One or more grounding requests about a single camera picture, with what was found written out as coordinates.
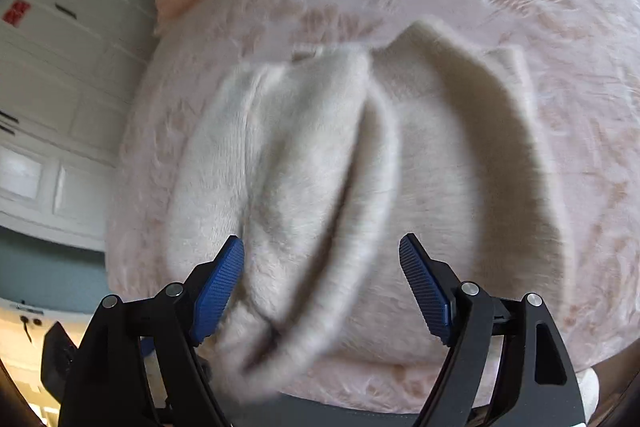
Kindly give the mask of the cream knit sweater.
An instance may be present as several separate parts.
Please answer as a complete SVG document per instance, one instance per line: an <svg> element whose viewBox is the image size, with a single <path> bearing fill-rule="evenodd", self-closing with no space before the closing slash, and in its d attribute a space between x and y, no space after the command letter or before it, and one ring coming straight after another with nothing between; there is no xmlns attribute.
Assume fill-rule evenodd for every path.
<svg viewBox="0 0 640 427"><path fill-rule="evenodd" d="M574 251L524 54L432 20L380 48L299 49L227 72L180 160L167 264L241 237L239 294L205 343L239 401L308 392L322 363L434 365L398 262L424 247L500 297L562 314Z"/></svg>

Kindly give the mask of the white drawer cabinet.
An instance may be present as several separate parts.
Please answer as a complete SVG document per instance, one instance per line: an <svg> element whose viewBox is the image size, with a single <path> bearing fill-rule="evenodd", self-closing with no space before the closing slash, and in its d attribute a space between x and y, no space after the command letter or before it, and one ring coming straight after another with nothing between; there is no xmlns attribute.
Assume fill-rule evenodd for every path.
<svg viewBox="0 0 640 427"><path fill-rule="evenodd" d="M102 251L154 0L1 0L1 223Z"/></svg>

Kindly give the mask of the pink floral bedspread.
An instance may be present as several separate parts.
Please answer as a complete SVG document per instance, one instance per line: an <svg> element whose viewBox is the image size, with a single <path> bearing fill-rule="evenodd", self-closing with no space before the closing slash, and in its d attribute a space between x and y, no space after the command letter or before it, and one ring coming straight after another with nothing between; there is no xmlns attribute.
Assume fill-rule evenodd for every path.
<svg viewBox="0 0 640 427"><path fill-rule="evenodd" d="M555 314L544 301L579 375L634 343L639 0L201 0L158 36L130 113L105 239L111 290L151 297L195 267L169 269L167 213L186 144L227 72L285 63L299 49L380 48L421 20L485 48L523 52L575 261L565 311ZM345 378L316 363L308 392L279 391L339 407L416 412L445 355L433 338L442 350L437 364L362 362Z"/></svg>

